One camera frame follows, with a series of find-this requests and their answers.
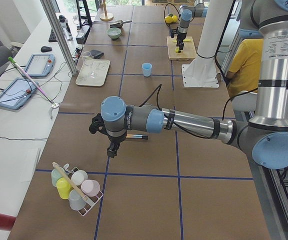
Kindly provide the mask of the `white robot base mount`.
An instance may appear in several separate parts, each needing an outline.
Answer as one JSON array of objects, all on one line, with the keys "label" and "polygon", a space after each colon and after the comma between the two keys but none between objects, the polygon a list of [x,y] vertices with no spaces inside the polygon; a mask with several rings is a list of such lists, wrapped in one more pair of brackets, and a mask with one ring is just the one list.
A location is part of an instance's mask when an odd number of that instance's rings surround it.
[{"label": "white robot base mount", "polygon": [[192,18],[205,17],[196,58],[182,65],[185,88],[218,88],[215,56],[220,46],[225,26],[229,22],[235,1],[211,0],[208,7],[197,0],[196,6],[188,6]]}]

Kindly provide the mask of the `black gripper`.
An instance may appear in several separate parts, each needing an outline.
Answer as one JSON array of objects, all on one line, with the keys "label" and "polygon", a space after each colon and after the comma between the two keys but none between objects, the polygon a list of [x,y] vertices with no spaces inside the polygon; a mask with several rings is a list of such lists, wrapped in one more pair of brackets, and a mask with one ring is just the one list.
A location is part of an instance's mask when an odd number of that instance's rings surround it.
[{"label": "black gripper", "polygon": [[[176,44],[180,45],[180,51],[182,51],[184,47],[183,40],[186,38],[186,29],[178,26],[177,28],[170,28],[169,32],[171,38],[177,35]],[[179,46],[176,47],[176,52],[179,52]]]},{"label": "black gripper", "polygon": [[104,120],[102,119],[100,113],[98,113],[95,117],[92,118],[91,125],[89,126],[89,132],[91,134],[100,132],[101,134],[108,136],[108,139],[110,140],[110,145],[107,148],[107,155],[110,158],[114,158],[117,156],[120,143],[126,139],[127,135],[125,129],[121,129],[120,131],[116,132],[106,129]]}]

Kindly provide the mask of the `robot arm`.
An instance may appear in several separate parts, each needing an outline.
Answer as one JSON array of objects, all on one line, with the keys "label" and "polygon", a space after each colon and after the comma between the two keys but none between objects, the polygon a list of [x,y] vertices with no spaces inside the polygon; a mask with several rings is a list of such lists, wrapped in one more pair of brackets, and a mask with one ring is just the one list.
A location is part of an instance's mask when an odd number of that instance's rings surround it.
[{"label": "robot arm", "polygon": [[170,36],[176,38],[176,47],[178,53],[184,48],[184,39],[186,38],[190,22],[193,18],[204,18],[206,17],[208,7],[204,5],[203,0],[195,0],[194,6],[181,5],[179,8],[179,26],[174,29],[170,29]]},{"label": "robot arm", "polygon": [[[231,0],[212,0],[203,10],[203,2],[198,0],[196,6],[180,10],[180,23],[174,31],[180,48],[191,19],[205,17],[196,58],[182,67],[184,86],[196,88],[198,110],[220,103],[211,89],[216,77],[214,58],[233,5]],[[92,134],[100,132],[109,138],[108,156],[117,154],[127,131],[175,130],[220,140],[268,169],[288,167],[288,0],[244,0],[239,30],[243,38],[263,38],[255,114],[249,121],[199,116],[146,102],[127,105],[120,97],[110,96],[102,101],[101,111],[89,127]]]}]

